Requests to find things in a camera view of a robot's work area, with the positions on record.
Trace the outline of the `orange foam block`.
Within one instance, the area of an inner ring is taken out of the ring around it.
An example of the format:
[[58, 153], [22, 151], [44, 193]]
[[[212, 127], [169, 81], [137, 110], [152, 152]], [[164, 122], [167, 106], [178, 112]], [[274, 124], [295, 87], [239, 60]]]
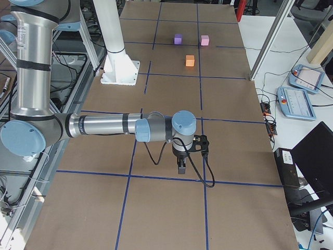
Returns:
[[194, 55], [186, 55], [185, 66], [186, 67], [194, 67], [195, 66], [195, 56]]

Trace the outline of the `black laptop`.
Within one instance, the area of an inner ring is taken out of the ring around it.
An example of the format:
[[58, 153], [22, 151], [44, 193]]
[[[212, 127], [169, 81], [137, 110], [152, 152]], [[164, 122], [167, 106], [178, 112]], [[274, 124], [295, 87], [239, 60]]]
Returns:
[[291, 155], [315, 192], [332, 194], [332, 130], [324, 122], [312, 129]]

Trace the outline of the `wooden board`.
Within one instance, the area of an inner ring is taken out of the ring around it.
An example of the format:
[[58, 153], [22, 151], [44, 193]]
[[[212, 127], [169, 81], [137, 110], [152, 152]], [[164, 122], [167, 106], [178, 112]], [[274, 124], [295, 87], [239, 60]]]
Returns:
[[324, 33], [321, 35], [319, 40], [313, 46], [309, 54], [307, 55], [307, 60], [310, 64], [320, 64], [325, 57], [332, 50], [332, 21], [329, 23], [328, 27], [325, 29]]

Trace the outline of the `aluminium frame rail left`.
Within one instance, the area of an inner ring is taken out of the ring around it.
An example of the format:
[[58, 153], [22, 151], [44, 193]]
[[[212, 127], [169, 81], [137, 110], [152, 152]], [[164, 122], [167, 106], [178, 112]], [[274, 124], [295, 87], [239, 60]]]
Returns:
[[24, 249], [68, 141], [26, 161], [1, 147], [1, 249]]

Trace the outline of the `white pedestal column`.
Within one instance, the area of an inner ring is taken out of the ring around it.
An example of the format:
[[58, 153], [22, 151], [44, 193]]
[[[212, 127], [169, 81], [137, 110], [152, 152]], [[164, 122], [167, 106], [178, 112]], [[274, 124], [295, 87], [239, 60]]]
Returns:
[[116, 1], [93, 3], [107, 50], [101, 83], [135, 85], [140, 62], [126, 53]]

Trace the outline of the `black orange power strip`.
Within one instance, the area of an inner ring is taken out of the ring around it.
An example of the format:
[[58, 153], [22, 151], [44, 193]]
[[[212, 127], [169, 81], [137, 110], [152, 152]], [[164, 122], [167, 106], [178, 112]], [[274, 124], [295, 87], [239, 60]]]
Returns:
[[276, 130], [277, 123], [275, 118], [271, 114], [270, 104], [269, 102], [260, 102], [260, 107], [265, 121], [267, 133], [269, 137], [272, 138], [273, 136], [277, 135], [277, 130]]

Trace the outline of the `teach pendant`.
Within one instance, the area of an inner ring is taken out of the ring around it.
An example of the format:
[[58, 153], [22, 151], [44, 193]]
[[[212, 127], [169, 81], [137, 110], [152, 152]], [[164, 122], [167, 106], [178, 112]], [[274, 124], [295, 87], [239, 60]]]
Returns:
[[306, 90], [280, 86], [277, 89], [277, 97], [280, 109], [286, 117], [309, 121], [316, 120]]
[[317, 94], [324, 79], [324, 73], [320, 70], [298, 64], [289, 76], [289, 84]]

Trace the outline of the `aluminium frame post right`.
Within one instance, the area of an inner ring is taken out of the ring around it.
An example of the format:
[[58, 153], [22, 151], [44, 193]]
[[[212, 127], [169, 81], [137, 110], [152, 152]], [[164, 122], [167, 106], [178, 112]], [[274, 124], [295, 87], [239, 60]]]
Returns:
[[266, 56], [268, 55], [268, 52], [270, 51], [273, 42], [275, 41], [285, 19], [287, 18], [292, 6], [294, 5], [293, 0], [284, 0], [280, 6], [280, 9], [277, 13], [277, 16], [275, 17], [273, 24], [267, 34], [267, 37], [263, 43], [263, 46], [258, 54], [258, 57], [256, 58], [256, 61], [253, 65], [253, 68], [250, 72], [249, 80], [253, 81], [261, 66], [263, 65]]

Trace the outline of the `pink foam block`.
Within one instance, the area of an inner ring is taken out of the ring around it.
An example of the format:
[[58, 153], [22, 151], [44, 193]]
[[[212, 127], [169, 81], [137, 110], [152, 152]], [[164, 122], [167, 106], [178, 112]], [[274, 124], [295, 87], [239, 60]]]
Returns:
[[210, 42], [210, 38], [208, 35], [202, 35], [200, 39], [200, 45], [201, 46], [208, 46]]

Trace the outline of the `far teach pendant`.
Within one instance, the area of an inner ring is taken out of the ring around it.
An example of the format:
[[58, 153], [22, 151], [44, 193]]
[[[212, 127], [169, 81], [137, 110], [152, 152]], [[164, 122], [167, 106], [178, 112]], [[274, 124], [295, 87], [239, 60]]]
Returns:
[[298, 64], [289, 76], [289, 84], [317, 94], [324, 79], [324, 73], [320, 70]]

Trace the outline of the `near teach pendant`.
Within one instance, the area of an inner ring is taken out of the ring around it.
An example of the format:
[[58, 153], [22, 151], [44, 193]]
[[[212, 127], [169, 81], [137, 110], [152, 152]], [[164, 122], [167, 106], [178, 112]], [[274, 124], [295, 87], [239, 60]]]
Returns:
[[316, 120], [306, 90], [280, 86], [277, 89], [277, 97], [280, 109], [286, 117], [309, 121]]

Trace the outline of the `red cylinder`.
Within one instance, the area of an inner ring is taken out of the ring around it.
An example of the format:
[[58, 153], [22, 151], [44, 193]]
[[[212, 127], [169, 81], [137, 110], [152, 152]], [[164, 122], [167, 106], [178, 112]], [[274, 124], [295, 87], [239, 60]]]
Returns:
[[244, 14], [244, 9], [245, 9], [246, 4], [247, 4], [247, 0], [240, 0], [239, 1], [237, 12], [236, 12], [236, 18], [237, 18], [238, 22], [241, 21], [241, 18]]

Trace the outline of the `black computer box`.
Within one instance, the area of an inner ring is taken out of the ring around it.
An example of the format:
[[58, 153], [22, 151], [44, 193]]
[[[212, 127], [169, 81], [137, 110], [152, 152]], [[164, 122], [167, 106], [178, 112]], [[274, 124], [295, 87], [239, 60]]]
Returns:
[[274, 152], [274, 158], [282, 185], [287, 188], [298, 189], [300, 183], [291, 151], [286, 148], [278, 148]]

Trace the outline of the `purple foam block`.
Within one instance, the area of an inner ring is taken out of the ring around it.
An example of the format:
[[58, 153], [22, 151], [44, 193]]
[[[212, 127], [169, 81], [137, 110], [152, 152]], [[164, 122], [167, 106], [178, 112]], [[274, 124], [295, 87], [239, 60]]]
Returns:
[[182, 34], [175, 34], [174, 35], [174, 44], [175, 45], [182, 45], [183, 43], [183, 35]]

